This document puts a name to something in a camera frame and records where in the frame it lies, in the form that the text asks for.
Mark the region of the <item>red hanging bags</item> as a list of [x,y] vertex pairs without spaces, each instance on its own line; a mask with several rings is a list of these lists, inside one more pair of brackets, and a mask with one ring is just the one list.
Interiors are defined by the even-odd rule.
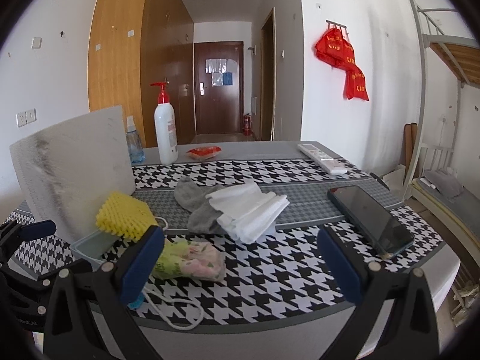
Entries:
[[345,27],[328,21],[327,29],[316,42],[313,51],[320,61],[345,72],[343,96],[346,100],[357,98],[369,101],[366,78],[356,64],[355,51]]

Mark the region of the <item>grey sock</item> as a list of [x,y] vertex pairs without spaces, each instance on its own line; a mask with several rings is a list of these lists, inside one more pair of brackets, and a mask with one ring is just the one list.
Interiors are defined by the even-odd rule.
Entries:
[[224,234],[224,229],[216,221],[221,212],[212,208],[207,195],[224,189],[222,185],[198,186],[191,178],[182,177],[174,189],[176,202],[190,212],[187,230],[195,234]]

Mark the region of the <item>blue spray bottle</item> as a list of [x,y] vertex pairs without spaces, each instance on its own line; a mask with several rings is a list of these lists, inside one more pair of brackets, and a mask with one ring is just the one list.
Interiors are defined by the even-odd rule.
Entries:
[[134,117],[132,115],[127,117],[126,140],[131,164],[142,164],[146,157],[143,150],[143,144],[138,134],[136,125],[134,124]]

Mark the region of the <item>white foam box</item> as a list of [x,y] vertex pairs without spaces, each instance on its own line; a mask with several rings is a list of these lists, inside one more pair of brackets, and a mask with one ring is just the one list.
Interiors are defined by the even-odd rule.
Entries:
[[135,190],[120,106],[46,127],[12,144],[10,156],[34,218],[52,220],[69,244],[96,232],[110,193]]

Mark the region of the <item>light wooden wardrobe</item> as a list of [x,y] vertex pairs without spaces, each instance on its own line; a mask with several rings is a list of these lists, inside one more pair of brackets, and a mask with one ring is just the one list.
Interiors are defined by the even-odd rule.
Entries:
[[89,109],[121,106],[145,147],[157,145],[158,83],[167,85],[176,136],[194,127],[194,22],[182,0],[97,0],[89,35]]

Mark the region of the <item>wooden planks by wall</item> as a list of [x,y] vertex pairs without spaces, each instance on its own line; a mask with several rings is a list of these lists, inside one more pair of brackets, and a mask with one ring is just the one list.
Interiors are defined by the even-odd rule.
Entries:
[[406,124],[403,128],[403,159],[406,171],[409,169],[412,161],[417,129],[416,123]]

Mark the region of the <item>side wooden door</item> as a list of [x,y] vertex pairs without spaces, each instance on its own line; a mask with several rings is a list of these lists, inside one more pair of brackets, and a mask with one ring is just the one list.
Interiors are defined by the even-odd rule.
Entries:
[[275,8],[270,10],[261,28],[260,127],[262,141],[271,141],[276,101],[276,33]]

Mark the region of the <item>white remote control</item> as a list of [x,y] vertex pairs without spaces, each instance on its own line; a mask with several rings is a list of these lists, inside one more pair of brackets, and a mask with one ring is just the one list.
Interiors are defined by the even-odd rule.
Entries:
[[335,158],[332,158],[322,150],[318,149],[312,144],[298,144],[297,148],[300,152],[304,153],[307,157],[318,164],[325,172],[341,176],[347,173],[347,168]]

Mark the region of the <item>white wall sockets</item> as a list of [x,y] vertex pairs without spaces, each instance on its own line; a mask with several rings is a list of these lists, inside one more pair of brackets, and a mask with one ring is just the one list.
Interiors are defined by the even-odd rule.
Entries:
[[16,125],[18,128],[34,123],[36,120],[37,113],[35,108],[16,114]]

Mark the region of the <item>houndstooth table cloth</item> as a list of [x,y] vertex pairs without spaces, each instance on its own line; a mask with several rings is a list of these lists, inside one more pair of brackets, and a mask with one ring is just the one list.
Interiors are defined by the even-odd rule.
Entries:
[[[93,167],[92,173],[113,176],[115,189],[127,185],[153,213],[164,215],[171,242],[210,242],[222,252],[226,272],[220,282],[184,277],[154,281],[165,295],[198,303],[205,312],[203,324],[221,330],[263,323],[277,326],[317,318],[344,306],[343,295],[316,249],[319,228],[334,230],[366,261],[379,256],[331,204],[330,189],[363,189],[410,231],[413,243],[384,262],[387,270],[403,272],[422,265],[444,247],[442,237],[422,217],[354,166],[345,175],[334,176],[308,158],[224,159],[170,166],[103,165]],[[221,185],[255,196],[284,197],[286,208],[270,228],[263,228],[267,217],[256,204],[250,204],[249,213],[243,216],[223,210],[216,220],[217,232],[193,234],[187,229],[188,211],[173,195],[183,177],[201,187]]]

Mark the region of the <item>grey pillow on bed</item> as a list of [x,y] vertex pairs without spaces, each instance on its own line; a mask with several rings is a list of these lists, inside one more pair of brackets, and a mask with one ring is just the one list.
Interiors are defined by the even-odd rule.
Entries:
[[424,176],[448,200],[455,200],[464,192],[464,186],[453,175],[426,170]]

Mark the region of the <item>yellow sponge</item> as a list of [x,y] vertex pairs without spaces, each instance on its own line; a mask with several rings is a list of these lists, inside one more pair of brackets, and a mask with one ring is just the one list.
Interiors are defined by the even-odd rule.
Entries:
[[138,242],[151,226],[158,226],[149,206],[132,196],[114,191],[98,213],[97,228],[113,236]]

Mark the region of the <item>white red pump bottle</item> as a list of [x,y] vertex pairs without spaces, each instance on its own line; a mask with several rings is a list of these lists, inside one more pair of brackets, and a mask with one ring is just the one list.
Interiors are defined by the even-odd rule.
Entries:
[[160,163],[171,165],[178,159],[174,108],[170,103],[166,82],[155,82],[151,86],[160,88],[158,104],[154,110],[154,127]]

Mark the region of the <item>metal bunk bed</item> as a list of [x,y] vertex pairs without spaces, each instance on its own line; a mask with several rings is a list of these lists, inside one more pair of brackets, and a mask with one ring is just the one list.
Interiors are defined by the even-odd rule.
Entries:
[[[444,8],[422,8],[409,0],[420,49],[420,105],[416,141],[405,171],[401,197],[416,198],[479,259],[479,44],[460,30],[443,30],[435,15]],[[424,176],[443,171],[464,192],[446,199]]]

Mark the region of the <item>red fire extinguisher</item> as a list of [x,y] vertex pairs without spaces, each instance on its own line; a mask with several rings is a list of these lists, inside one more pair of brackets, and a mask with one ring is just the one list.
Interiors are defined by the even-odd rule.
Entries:
[[251,130],[251,114],[247,113],[243,116],[243,125],[242,125],[242,133],[243,135],[249,137],[252,134]]

